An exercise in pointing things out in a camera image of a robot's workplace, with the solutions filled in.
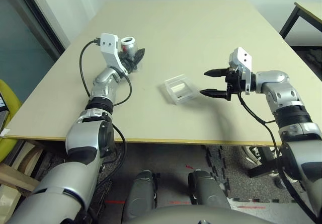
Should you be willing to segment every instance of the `table edge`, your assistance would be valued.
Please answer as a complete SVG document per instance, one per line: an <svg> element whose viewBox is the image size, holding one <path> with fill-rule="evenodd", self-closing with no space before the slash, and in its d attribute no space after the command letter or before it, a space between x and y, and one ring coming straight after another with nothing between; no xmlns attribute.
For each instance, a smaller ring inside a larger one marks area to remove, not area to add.
<svg viewBox="0 0 322 224"><path fill-rule="evenodd" d="M39 136L15 136L5 135L5 138L33 139L65 141L65 137L39 137ZM116 142L121 142L121 138L116 138ZM229 141L229 140L191 140L191 139L157 139L157 138L127 138L128 143L169 143L169 144L213 144L213 145L239 145L239 146L274 146L271 141Z"/></svg>
<svg viewBox="0 0 322 224"><path fill-rule="evenodd" d="M317 20L318 22L320 22L322 24L322 19L320 19L318 16L316 16L315 14L313 14L312 12L310 12L309 10L307 10L306 8L304 8L303 6L301 6L298 2L294 2L294 5L296 7L298 7L298 8L300 8L301 10L305 11L312 18L314 18L315 20Z"/></svg>

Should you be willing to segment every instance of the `red marking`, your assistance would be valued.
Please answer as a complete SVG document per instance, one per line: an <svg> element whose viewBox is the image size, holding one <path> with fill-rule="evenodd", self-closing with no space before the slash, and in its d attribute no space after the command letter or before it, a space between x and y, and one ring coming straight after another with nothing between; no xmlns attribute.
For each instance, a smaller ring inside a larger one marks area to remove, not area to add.
<svg viewBox="0 0 322 224"><path fill-rule="evenodd" d="M171 200L169 201L170 204L172 205L190 205L190 201L179 201L179 200Z"/></svg>
<svg viewBox="0 0 322 224"><path fill-rule="evenodd" d="M125 200L105 200L105 203L110 203L110 204L124 204Z"/></svg>
<svg viewBox="0 0 322 224"><path fill-rule="evenodd" d="M243 208L243 209L265 209L265 206L237 206L237 208Z"/></svg>

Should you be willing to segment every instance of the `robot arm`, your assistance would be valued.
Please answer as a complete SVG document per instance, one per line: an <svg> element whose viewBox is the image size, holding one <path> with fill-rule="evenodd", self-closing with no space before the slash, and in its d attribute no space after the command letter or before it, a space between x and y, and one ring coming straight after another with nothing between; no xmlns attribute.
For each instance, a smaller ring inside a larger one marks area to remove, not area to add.
<svg viewBox="0 0 322 224"><path fill-rule="evenodd" d="M286 174L299 180L306 189L316 216L322 215L322 133L296 91L289 76L278 70L251 72L252 57L241 47L229 58L230 68L205 73L211 77L226 76L226 91L206 89L203 95L231 100L232 94L250 91L266 95L279 127L282 140L281 164Z"/></svg>
<svg viewBox="0 0 322 224"><path fill-rule="evenodd" d="M137 50L134 38L125 40L128 38L131 44L121 40L121 61L118 37L101 35L101 52L107 67L94 79L85 110L67 134L66 162L43 178L8 223L69 223L81 209L88 209L102 161L115 149L112 113L118 84L144 55L144 49Z"/></svg>

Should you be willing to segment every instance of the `wooden table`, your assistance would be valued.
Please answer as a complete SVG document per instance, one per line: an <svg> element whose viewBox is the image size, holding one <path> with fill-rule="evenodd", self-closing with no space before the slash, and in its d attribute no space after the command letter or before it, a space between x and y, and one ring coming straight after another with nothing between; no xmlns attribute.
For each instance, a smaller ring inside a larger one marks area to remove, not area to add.
<svg viewBox="0 0 322 224"><path fill-rule="evenodd" d="M237 96L228 102L200 94L176 106L165 93L164 81L180 74L200 90L225 90L224 78L203 73L228 67L229 54L238 46L253 56L253 72L287 72L312 120L322 126L321 82L249 2L110 1L33 91L2 133L5 137L65 140L88 101L79 75L79 54L102 32L134 36L145 48L142 71L129 76L132 97L113 112L113 123L129 142L272 145L266 129L243 109ZM83 66L91 86L106 67L98 46L86 50ZM128 91L123 81L117 101ZM264 95L252 93L245 101L261 118L273 119ZM279 140L277 125L270 125Z"/></svg>
<svg viewBox="0 0 322 224"><path fill-rule="evenodd" d="M295 8L287 19L280 35L285 39L298 17L302 17L322 32L322 2L295 2Z"/></svg>

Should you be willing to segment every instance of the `clear plastic box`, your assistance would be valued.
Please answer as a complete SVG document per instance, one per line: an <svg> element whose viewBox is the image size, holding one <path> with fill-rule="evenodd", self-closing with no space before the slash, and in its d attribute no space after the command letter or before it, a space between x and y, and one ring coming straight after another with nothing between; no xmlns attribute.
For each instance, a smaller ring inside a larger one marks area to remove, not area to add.
<svg viewBox="0 0 322 224"><path fill-rule="evenodd" d="M184 74L166 80L165 86L176 105L187 102L195 98L198 94L197 88Z"/></svg>

